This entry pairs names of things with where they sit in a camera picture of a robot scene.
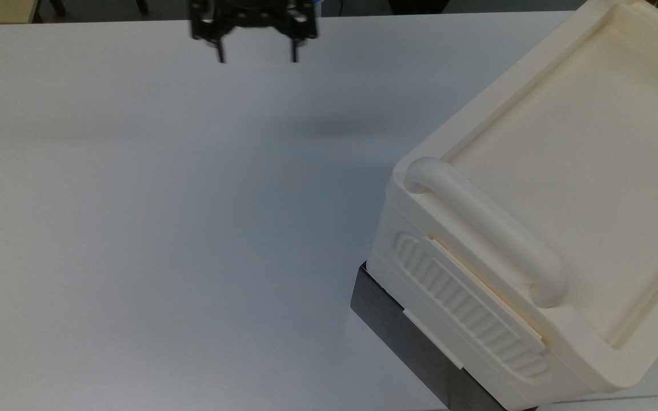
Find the chair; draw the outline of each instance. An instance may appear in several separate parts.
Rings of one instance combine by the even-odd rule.
[[[42,23],[42,16],[39,15],[39,5],[41,5],[42,0],[37,0],[37,6],[34,9],[34,16],[32,17],[32,23]],[[58,17],[64,17],[67,11],[65,10],[65,5],[63,5],[62,0],[50,0],[50,4],[55,9],[55,15]],[[139,7],[141,14],[149,13],[149,5],[147,5],[146,0],[136,0],[136,5]]]

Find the curved handle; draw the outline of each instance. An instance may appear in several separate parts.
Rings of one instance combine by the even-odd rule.
[[[426,187],[435,192],[522,267],[535,282],[529,289],[535,306],[548,308],[562,300],[567,283],[560,259],[451,164],[431,157],[417,159],[408,167],[404,185],[413,194]]]

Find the white table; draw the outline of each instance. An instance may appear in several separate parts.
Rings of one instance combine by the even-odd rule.
[[[350,310],[394,163],[569,13],[0,26],[0,411],[441,403]],[[640,395],[658,393],[658,363]]]

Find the black base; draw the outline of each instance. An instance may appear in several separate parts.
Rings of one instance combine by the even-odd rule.
[[[367,273],[365,264],[357,273],[351,307],[450,411],[504,410],[418,330],[403,314],[403,307]]]

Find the floor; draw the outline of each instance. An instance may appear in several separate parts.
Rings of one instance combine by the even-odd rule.
[[[142,15],[135,0],[63,0],[66,16],[58,18],[48,0],[42,0],[40,15],[45,23],[88,21],[185,20],[186,0],[147,0],[148,15]],[[451,0],[444,13],[498,13],[499,11],[576,10],[585,0]],[[387,0],[324,0],[321,16],[391,15]]]

